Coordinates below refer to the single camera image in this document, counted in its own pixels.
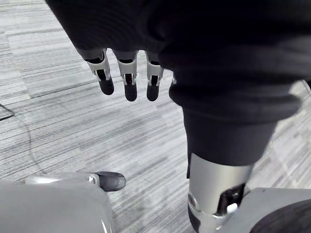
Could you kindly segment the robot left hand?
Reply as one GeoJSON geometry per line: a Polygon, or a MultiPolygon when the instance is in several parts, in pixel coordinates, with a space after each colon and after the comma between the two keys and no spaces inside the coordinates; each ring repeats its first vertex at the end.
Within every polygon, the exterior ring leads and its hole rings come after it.
{"type": "Polygon", "coordinates": [[[136,98],[138,50],[149,70],[173,72],[170,98],[183,110],[188,215],[198,233],[308,233],[308,189],[245,186],[279,121],[311,79],[308,0],[49,0],[47,5],[106,94],[105,49],[136,98]]]}

